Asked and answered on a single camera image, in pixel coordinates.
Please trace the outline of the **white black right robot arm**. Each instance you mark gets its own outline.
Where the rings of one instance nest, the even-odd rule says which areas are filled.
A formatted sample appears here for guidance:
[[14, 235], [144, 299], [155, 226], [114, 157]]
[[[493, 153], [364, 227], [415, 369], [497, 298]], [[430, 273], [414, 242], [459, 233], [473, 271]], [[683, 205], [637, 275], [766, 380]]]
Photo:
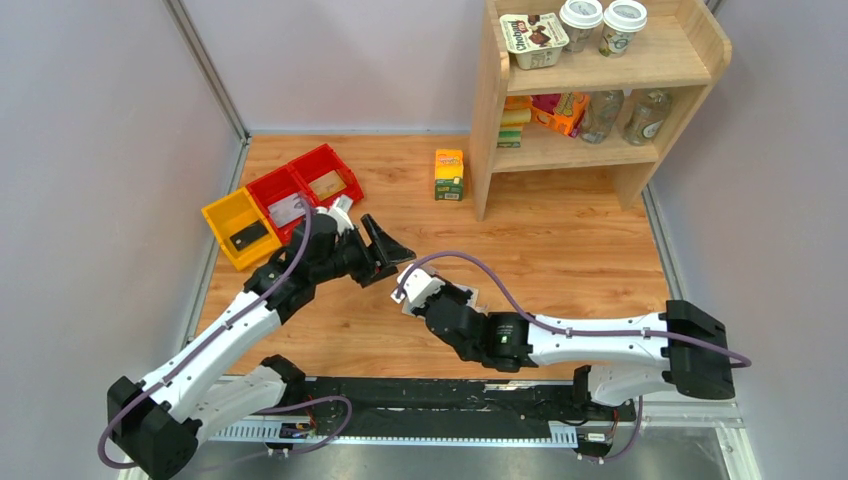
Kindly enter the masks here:
[[517, 312], [482, 313], [471, 293], [447, 282], [407, 303], [411, 315], [468, 362], [505, 373], [575, 363], [576, 400], [619, 406], [676, 391], [701, 400], [735, 396], [725, 325], [685, 300], [637, 317], [576, 320]]

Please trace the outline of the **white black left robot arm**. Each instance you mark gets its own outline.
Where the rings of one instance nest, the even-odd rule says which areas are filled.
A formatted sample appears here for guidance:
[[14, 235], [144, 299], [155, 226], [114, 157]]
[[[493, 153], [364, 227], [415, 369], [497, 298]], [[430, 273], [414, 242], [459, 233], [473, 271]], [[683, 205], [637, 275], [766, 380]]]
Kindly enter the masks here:
[[242, 381], [220, 377], [254, 344], [311, 302], [318, 285], [348, 276], [367, 287], [415, 259], [369, 214], [355, 226], [345, 213], [319, 208], [295, 227], [245, 281], [225, 311], [194, 341], [143, 378], [125, 376], [107, 391], [100, 461], [138, 467], [152, 479], [185, 468], [210, 436], [242, 418], [276, 407], [300, 372], [279, 355]]

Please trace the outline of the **grey translucent card holder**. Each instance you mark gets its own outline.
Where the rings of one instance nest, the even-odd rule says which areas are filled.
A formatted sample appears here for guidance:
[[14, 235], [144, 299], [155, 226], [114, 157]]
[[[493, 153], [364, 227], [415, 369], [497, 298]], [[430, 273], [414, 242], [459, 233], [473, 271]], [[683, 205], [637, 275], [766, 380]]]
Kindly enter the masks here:
[[479, 313], [487, 313], [489, 311], [487, 305], [479, 303], [480, 290], [478, 288], [462, 284], [457, 284], [457, 287], [469, 295], [466, 302], [467, 306], [473, 308]]

